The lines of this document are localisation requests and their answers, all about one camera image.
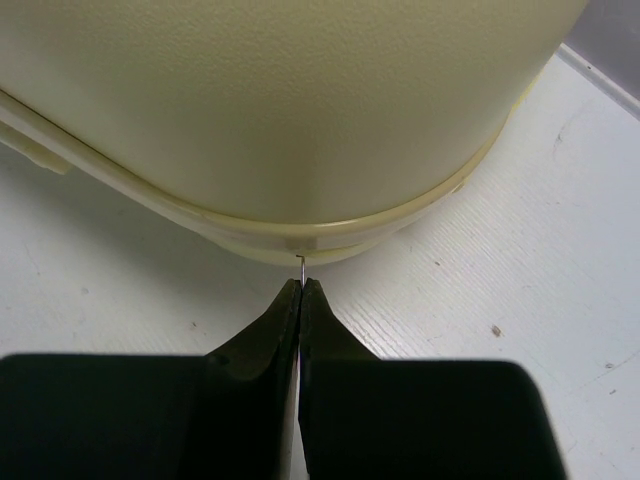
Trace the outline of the yellow suitcase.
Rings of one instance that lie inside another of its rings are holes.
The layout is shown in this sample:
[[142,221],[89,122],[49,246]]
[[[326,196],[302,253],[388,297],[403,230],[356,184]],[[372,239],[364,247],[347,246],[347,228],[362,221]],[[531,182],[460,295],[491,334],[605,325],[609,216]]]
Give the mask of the yellow suitcase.
[[5,1],[1,140],[262,262],[458,190],[582,1]]

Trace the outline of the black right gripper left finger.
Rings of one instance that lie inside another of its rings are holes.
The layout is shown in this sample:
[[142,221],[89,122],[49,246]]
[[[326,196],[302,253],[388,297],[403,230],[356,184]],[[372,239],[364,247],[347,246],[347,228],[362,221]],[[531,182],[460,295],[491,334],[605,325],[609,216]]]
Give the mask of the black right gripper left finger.
[[285,479],[302,288],[205,355],[1,361],[5,479]]

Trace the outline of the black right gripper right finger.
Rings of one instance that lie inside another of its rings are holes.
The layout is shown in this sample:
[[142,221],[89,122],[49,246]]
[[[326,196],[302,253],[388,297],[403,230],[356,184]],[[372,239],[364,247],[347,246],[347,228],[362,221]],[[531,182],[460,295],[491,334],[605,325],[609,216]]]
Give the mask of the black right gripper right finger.
[[383,360],[334,315],[300,304],[299,424],[313,479],[559,479],[539,390],[501,360]]

